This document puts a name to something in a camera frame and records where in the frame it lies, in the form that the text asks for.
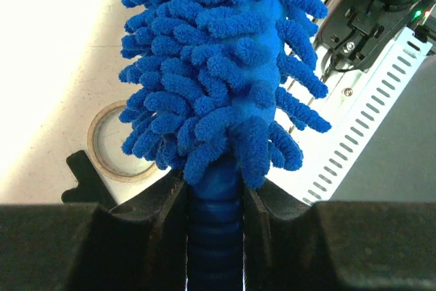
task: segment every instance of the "perforated metal strip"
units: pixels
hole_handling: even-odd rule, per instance
[[[303,152],[310,148],[303,168],[297,172],[272,170],[268,176],[271,181],[310,205],[330,199],[430,49],[430,43],[423,44],[412,30],[404,28],[385,48],[384,58],[373,67],[371,79],[351,109],[332,131],[318,139],[323,142],[311,143],[315,134],[304,138],[298,137],[307,132],[296,135]]]

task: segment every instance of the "metal screw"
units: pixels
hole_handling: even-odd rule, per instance
[[[344,53],[349,53],[351,51],[353,51],[355,49],[356,45],[354,44],[354,42],[347,42],[346,45],[344,45],[343,47],[343,52]]]
[[[352,89],[352,88],[345,88],[345,89],[343,90],[343,94],[344,94],[346,97],[351,97],[351,96],[353,95],[353,89]]]

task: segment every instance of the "table surface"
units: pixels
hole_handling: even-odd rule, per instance
[[[0,3],[6,9],[0,15],[0,203],[60,202],[76,186],[67,156],[86,149],[89,125],[102,108],[136,90],[117,76],[129,64],[119,54],[123,25],[138,11],[121,0]],[[436,200],[432,67],[412,81],[336,198]],[[109,132],[104,140],[118,149],[128,131]],[[165,173],[137,183],[104,181],[123,202]]]

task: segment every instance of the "black object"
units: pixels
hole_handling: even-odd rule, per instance
[[[67,165],[76,177],[78,186],[62,194],[63,203],[97,202],[106,209],[116,206],[114,198],[83,150],[70,155]]]
[[[170,172],[111,211],[0,206],[0,290],[185,289],[187,192]],[[245,190],[248,291],[436,290],[436,204]]]
[[[333,49],[332,68],[340,60],[353,70],[374,64],[384,46],[397,32],[423,15],[436,0],[342,0],[318,34],[318,40]]]

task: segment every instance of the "bolt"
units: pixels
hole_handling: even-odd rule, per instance
[[[344,53],[349,53],[351,51],[353,51],[355,49],[356,45],[354,44],[354,42],[347,42],[346,45],[344,45],[343,47],[343,52]]]
[[[344,94],[346,97],[351,97],[351,96],[353,95],[353,89],[352,89],[352,88],[345,88],[345,89],[343,90],[343,94]]]

